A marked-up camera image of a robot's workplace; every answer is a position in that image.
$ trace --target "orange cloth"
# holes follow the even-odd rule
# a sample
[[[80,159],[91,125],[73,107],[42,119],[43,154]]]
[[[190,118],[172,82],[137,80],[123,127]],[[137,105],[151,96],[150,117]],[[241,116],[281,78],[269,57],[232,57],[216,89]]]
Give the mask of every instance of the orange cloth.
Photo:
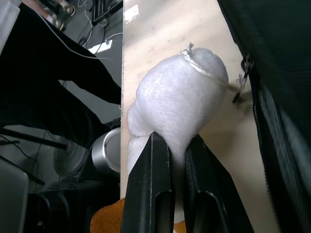
[[[120,233],[123,209],[124,199],[121,199],[97,211],[91,221],[91,233]],[[174,224],[174,230],[177,233],[186,233],[185,221]]]

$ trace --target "stuffed sock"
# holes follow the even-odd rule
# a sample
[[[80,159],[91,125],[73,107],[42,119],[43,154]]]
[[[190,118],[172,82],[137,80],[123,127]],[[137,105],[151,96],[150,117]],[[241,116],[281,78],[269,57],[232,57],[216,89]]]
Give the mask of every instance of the stuffed sock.
[[[152,132],[162,136],[172,151],[175,222],[184,219],[182,195],[186,148],[215,116],[228,85],[222,60],[205,48],[192,51],[192,46],[180,55],[163,60],[146,74],[127,115],[130,132],[128,174]]]

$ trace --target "white cable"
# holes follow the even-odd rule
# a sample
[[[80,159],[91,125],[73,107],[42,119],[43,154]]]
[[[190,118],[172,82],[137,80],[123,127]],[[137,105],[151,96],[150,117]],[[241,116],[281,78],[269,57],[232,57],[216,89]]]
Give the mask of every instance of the white cable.
[[[109,41],[109,39],[111,39],[112,37],[115,37],[115,36],[117,36],[117,35],[123,35],[123,33],[116,33],[116,34],[113,34],[113,35],[111,35],[111,36],[109,36],[106,40],[105,40],[105,43],[108,45],[108,41]]]
[[[87,3],[88,0],[85,0],[85,1],[82,0],[82,2],[83,2],[82,5],[79,4],[80,1],[81,1],[81,0],[78,1],[78,7],[79,7],[79,8],[82,8],[83,6],[86,5],[86,3]]]
[[[64,41],[62,41],[62,39],[53,31],[53,29],[49,26],[49,24],[44,20],[44,18],[36,11],[34,10],[34,12],[36,12],[36,14],[42,19],[42,21],[48,26],[48,28],[50,29],[50,31],[60,40],[60,42],[62,42],[62,44],[70,51],[70,52],[73,52],[81,57],[85,57],[85,58],[89,58],[89,59],[102,59],[102,60],[109,60],[109,61],[113,61],[112,59],[110,58],[106,58],[106,57],[89,57],[89,56],[84,56],[82,54],[79,54],[78,52],[76,51],[73,51],[71,48],[69,48]]]
[[[84,15],[87,17],[88,21],[89,21],[89,24],[91,25],[91,28],[93,28],[93,25],[92,25],[92,22],[90,20],[90,18],[86,15],[86,9],[84,9]],[[82,47],[84,47],[87,42],[90,40],[91,36],[92,36],[92,33],[93,33],[93,30],[91,30],[91,33],[89,34],[89,37],[88,39],[86,40],[86,42],[82,45]]]

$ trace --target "black mesh fabric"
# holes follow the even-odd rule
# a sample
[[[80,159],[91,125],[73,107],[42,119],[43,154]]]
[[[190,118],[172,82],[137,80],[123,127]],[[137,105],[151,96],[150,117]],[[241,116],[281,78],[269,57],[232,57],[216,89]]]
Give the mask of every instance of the black mesh fabric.
[[[260,152],[282,232],[311,232],[311,1],[218,0],[250,72]]]

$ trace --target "black fabric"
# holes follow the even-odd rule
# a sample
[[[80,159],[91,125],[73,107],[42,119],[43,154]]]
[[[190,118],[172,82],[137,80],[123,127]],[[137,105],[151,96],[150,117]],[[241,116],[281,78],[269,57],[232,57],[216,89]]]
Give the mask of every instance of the black fabric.
[[[305,175],[311,170],[311,1],[218,3],[243,56],[254,59],[253,110],[279,226],[285,233],[309,233],[310,178]],[[301,137],[293,143],[294,135]]]
[[[53,30],[72,50],[94,57]],[[109,129],[58,80],[72,80],[107,102],[121,103],[121,88],[105,66],[68,51],[24,4],[0,56],[0,69],[0,127],[21,124],[47,129],[89,148]]]
[[[253,71],[254,114],[266,180],[282,232],[311,232],[311,199],[302,182],[280,116],[280,108],[270,91]]]
[[[241,52],[311,144],[311,1],[218,2]]]

